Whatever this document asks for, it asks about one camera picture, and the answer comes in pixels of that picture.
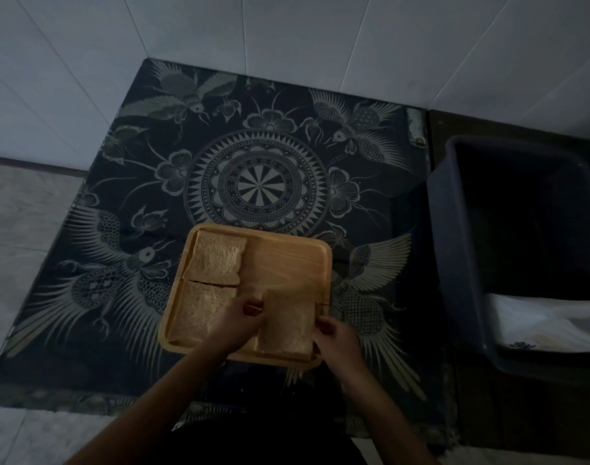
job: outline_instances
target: white cloth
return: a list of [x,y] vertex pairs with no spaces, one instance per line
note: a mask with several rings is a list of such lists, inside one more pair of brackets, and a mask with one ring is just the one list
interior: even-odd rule
[[489,294],[497,344],[556,352],[590,352],[590,301]]

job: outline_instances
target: wooden tray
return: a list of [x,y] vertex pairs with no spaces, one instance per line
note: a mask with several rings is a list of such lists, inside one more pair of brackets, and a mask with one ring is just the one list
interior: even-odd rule
[[[172,341],[168,339],[171,322],[179,306],[180,291],[184,281],[183,273],[190,262],[196,244],[198,230],[247,238],[243,253],[237,286],[237,295],[253,295],[259,299],[268,289],[283,292],[309,293],[314,295],[316,314],[329,313],[331,292],[331,249],[327,243],[312,238],[296,237],[279,233],[263,232],[245,228],[229,227],[213,223],[202,223],[190,231],[181,262],[176,271],[175,282],[159,326],[159,343],[167,351],[187,353],[199,341]],[[310,361],[301,361],[262,354],[254,351],[256,336],[228,359],[279,367],[295,367],[307,370],[321,364],[318,352]]]

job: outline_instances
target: left hand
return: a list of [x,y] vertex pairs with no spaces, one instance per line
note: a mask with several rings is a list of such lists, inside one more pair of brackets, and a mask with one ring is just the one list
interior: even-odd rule
[[228,300],[217,313],[213,328],[204,342],[224,355],[243,347],[258,331],[264,320],[263,313],[255,316],[247,315],[245,305],[261,308],[263,302],[249,296]]

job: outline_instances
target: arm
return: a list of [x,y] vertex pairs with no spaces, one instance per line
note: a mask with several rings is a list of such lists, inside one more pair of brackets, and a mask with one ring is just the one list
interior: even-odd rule
[[263,315],[248,316],[249,297],[229,300],[211,333],[159,382],[86,444],[68,463],[134,463],[144,459],[172,430],[206,378],[258,330]]
[[319,317],[317,324],[323,332],[315,329],[312,339],[331,371],[342,382],[345,394],[364,417],[383,463],[439,465],[366,367],[355,332],[329,317]]

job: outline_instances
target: bread slice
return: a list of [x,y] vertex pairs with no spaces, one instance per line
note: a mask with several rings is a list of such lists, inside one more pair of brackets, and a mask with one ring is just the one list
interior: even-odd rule
[[255,350],[301,360],[312,358],[312,330],[316,317],[313,301],[271,291],[263,295],[266,320],[258,330]]
[[247,240],[200,230],[183,277],[209,284],[238,285],[241,257]]
[[235,296],[237,289],[234,287],[215,287],[183,281],[181,298],[172,320],[168,340],[200,341],[206,338],[217,311]]

